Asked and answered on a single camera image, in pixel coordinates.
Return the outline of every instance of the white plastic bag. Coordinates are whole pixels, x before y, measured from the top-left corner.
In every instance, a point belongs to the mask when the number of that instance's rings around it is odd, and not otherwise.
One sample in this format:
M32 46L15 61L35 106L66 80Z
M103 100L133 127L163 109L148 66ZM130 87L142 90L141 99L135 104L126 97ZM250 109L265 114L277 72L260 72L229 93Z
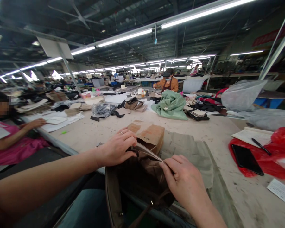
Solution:
M254 111L252 105L264 85L263 81L239 81L222 94L222 104L230 111Z
M249 123L263 130L276 131L285 127L285 110L259 109L254 112L239 112Z

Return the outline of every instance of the blue bin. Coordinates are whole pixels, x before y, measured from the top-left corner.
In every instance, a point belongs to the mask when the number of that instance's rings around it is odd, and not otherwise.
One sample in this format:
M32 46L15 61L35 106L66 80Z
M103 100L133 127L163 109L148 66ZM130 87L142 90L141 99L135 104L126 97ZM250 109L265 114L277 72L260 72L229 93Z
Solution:
M268 98L256 98L254 104L262 106L264 108L276 109L282 103L284 99L268 99Z

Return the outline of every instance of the orange jacket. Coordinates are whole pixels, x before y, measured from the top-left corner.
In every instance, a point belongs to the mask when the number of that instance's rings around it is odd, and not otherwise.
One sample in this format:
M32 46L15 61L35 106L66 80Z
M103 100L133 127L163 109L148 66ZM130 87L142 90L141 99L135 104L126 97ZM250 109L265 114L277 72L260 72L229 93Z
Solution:
M162 80L160 80L159 82L155 83L156 86L161 86L161 88L164 87L164 84L166 82L166 79L163 78ZM173 78L171 79L171 90L174 91L174 92L177 92L178 91L178 81L176 78Z

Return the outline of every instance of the brown bag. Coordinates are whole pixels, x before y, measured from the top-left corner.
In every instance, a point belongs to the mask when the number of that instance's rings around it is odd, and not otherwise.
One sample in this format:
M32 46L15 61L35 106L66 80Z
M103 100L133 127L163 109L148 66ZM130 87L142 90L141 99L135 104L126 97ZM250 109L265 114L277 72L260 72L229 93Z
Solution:
M149 204L130 228L138 227L149 210L156 206L170 206L175 199L158 165L158 162L163 160L140 143L131 150L136 152L137 157L131 157L120 165L105 168L105 191L112 228L126 227L119 188L130 191Z

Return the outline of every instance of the smartphone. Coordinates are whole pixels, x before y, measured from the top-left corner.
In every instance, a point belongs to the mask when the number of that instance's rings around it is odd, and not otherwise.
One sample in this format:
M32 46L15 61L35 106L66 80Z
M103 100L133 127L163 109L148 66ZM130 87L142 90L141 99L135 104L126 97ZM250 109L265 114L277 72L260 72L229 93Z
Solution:
M264 176L261 167L249 149L234 144L231 147L239 167L249 169L260 176Z

